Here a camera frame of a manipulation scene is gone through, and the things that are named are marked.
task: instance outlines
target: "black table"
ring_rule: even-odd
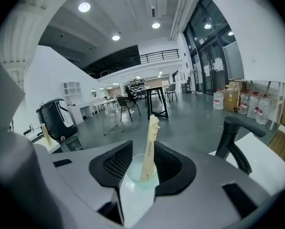
[[[157,91],[159,99],[163,103],[163,106],[165,108],[164,111],[159,112],[159,113],[153,111],[151,91]],[[150,119],[151,113],[154,114],[155,116],[161,116],[161,117],[169,118],[166,100],[165,100],[165,96],[164,96],[163,91],[162,91],[162,87],[154,87],[154,88],[146,89],[146,93],[147,93],[147,105],[148,105],[148,119]]]

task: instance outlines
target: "gray floor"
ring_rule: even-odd
[[[153,97],[154,111],[159,111],[162,105],[159,99]],[[174,98],[171,103],[167,102],[169,119],[159,117],[158,141],[164,141],[171,146],[181,146],[185,148],[194,148],[204,153],[215,151],[223,131],[224,118],[226,116],[236,116],[246,120],[252,125],[259,126],[266,131],[266,136],[260,138],[268,144],[275,133],[276,128],[270,132],[268,126],[259,125],[253,119],[242,114],[231,113],[227,110],[215,110],[212,106],[213,96],[202,94],[178,94],[178,101]],[[137,108],[133,108],[131,122],[126,111],[122,114],[122,126],[124,132],[103,135],[103,120],[105,118],[106,131],[118,130],[109,116],[104,112],[95,114],[94,117],[86,119],[78,125],[78,136],[84,149],[93,148],[120,141],[133,140],[133,154],[144,153],[148,135],[148,113],[144,100],[138,101],[141,116]],[[120,111],[116,110],[116,118],[120,123]],[[241,128],[238,139],[249,133]],[[69,149],[63,142],[61,144],[64,152]]]

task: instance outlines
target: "railing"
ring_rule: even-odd
[[[99,72],[93,72],[91,70],[85,70],[86,73],[90,74],[94,78],[100,78],[102,76],[121,71],[133,66],[145,64],[145,63],[151,63],[151,62],[157,62],[162,60],[168,60],[168,59],[176,59],[179,58],[179,50],[178,49],[172,49],[172,50],[165,50],[165,51],[159,51],[159,52],[153,52],[148,53],[144,55],[140,55],[137,57],[131,57],[124,59],[120,62],[118,62],[116,65],[111,66],[107,69],[102,69]]]

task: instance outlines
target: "black trash bin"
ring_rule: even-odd
[[[70,137],[69,139],[66,140],[65,143],[71,152],[76,150],[83,150],[83,147],[77,136]]]

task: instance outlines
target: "water bottle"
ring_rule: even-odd
[[[224,95],[220,89],[217,89],[217,92],[213,96],[213,108],[214,109],[223,109]]]
[[[248,107],[249,107],[249,94],[247,91],[244,91],[244,93],[241,95],[241,101],[240,101],[240,111],[239,113],[243,115],[247,115]]]
[[[250,98],[249,101],[249,108],[247,112],[247,117],[250,117],[252,119],[255,119],[258,112],[258,104],[259,104],[259,97],[258,92],[253,92],[253,95]]]
[[[271,111],[271,101],[268,99],[267,95],[264,94],[263,98],[258,104],[258,112],[256,116],[256,122],[265,125],[268,121]]]

